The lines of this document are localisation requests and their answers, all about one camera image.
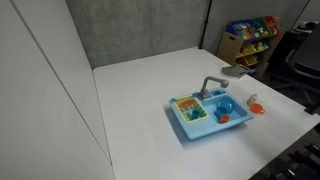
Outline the blue cup in rack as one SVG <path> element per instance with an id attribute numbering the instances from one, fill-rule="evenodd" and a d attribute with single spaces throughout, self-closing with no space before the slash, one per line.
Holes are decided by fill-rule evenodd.
<path id="1" fill-rule="evenodd" d="M 200 115 L 200 111 L 198 110 L 193 110 L 192 111 L 192 116 L 191 116 L 191 119 L 194 120 L 194 119 L 197 119 Z"/>

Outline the orange cup in sink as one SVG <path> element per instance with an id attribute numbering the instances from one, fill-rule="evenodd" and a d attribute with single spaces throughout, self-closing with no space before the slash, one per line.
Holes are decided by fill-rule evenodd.
<path id="1" fill-rule="evenodd" d="M 226 123 L 229 121 L 229 119 L 230 119 L 230 117 L 227 114 L 222 114 L 219 119 L 219 123 L 220 124 Z"/>

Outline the orange cup on table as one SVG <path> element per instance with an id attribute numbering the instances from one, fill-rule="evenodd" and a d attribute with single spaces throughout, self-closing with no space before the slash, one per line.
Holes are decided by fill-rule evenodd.
<path id="1" fill-rule="evenodd" d="M 264 114 L 265 113 L 263 106 L 260 104 L 257 104 L 257 103 L 253 103 L 250 106 L 250 111 L 254 114 Z"/>

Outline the orange plate in rack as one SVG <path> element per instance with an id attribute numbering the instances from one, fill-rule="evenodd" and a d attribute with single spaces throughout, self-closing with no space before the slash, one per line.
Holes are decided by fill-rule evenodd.
<path id="1" fill-rule="evenodd" d="M 193 104 L 194 104 L 194 99 L 188 99 L 188 100 L 181 102 L 178 105 L 178 107 L 183 109 L 183 108 L 188 108 L 188 107 L 192 106 Z"/>

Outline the yellow green dish rack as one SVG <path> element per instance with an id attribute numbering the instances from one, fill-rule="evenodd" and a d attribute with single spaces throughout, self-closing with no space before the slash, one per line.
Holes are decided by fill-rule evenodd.
<path id="1" fill-rule="evenodd" d="M 194 99 L 194 104 L 188 108 L 179 108 L 178 105 L 188 99 Z M 185 123 L 194 123 L 194 122 L 198 122 L 201 120 L 204 120 L 208 117 L 208 113 L 205 110 L 205 108 L 202 106 L 202 104 L 200 103 L 200 101 L 192 96 L 187 96 L 187 97 L 182 97 L 182 98 L 178 98 L 178 99 L 174 99 L 173 100 L 173 105 L 176 108 L 179 116 L 182 118 L 182 120 Z M 200 115 L 197 119 L 192 120 L 191 116 L 192 116 L 192 111 L 193 110 L 198 110 L 200 111 Z"/>

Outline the blue toy sink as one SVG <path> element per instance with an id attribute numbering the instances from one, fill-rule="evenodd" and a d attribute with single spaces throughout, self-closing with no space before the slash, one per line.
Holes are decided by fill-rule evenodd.
<path id="1" fill-rule="evenodd" d="M 184 133 L 186 134 L 189 140 L 199 139 L 213 133 L 221 132 L 223 130 L 232 128 L 234 126 L 240 125 L 248 120 L 254 118 L 254 115 L 242 105 L 234 96 L 232 96 L 224 88 L 215 88 L 209 91 L 210 97 L 204 100 L 198 98 L 198 93 L 193 93 L 186 96 L 176 97 L 169 100 L 172 111 L 174 112 L 177 121 L 180 123 Z M 185 123 L 182 118 L 179 116 L 176 108 L 173 105 L 173 100 L 192 96 L 197 98 L 202 106 L 208 113 L 208 117 L 204 120 L 194 122 L 194 123 Z M 214 112 L 217 111 L 217 103 L 220 100 L 230 100 L 233 104 L 233 111 L 230 114 L 227 114 L 230 119 L 228 122 L 220 124 Z"/>

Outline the blue toy plate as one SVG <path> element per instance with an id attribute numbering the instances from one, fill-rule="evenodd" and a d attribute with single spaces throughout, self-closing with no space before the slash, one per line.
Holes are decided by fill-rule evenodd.
<path id="1" fill-rule="evenodd" d="M 220 100 L 217 103 L 217 111 L 221 114 L 230 114 L 233 111 L 233 104 L 230 100 Z"/>

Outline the grey metal mounting plate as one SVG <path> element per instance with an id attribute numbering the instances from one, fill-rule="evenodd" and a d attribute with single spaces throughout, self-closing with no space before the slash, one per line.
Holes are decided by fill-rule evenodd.
<path id="1" fill-rule="evenodd" d="M 248 74 L 250 70 L 242 65 L 226 66 L 221 69 L 221 73 L 231 79 L 241 79 L 243 76 Z"/>

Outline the beige toy bread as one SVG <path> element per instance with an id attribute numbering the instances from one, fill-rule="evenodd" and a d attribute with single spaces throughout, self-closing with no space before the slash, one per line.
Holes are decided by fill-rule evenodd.
<path id="1" fill-rule="evenodd" d="M 253 94 L 250 96 L 250 98 L 247 100 L 247 105 L 250 107 L 252 104 L 254 104 L 257 100 L 257 94 Z"/>

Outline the wooden toy storage shelf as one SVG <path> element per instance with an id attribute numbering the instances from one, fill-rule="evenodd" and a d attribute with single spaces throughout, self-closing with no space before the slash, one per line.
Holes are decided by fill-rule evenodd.
<path id="1" fill-rule="evenodd" d="M 230 21 L 217 56 L 230 65 L 240 64 L 255 70 L 254 77 L 261 79 L 286 32 L 277 21 L 278 17 L 273 16 Z"/>

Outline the black office chair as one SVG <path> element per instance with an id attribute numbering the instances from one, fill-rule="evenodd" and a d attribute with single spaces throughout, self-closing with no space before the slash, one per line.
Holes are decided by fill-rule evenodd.
<path id="1" fill-rule="evenodd" d="M 308 92 L 320 94 L 320 25 L 306 37 L 298 49 L 293 49 L 285 58 L 286 67 L 280 66 L 280 74 L 271 77 L 284 81 L 275 90 L 298 88 L 307 99 L 304 111 L 315 114 L 320 107 L 320 99 L 311 100 Z"/>

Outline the black equipment at table edge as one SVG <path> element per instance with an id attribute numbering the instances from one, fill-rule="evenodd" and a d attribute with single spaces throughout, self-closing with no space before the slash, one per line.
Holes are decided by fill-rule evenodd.
<path id="1" fill-rule="evenodd" d="M 249 180 L 320 180 L 320 125 L 312 128 Z"/>

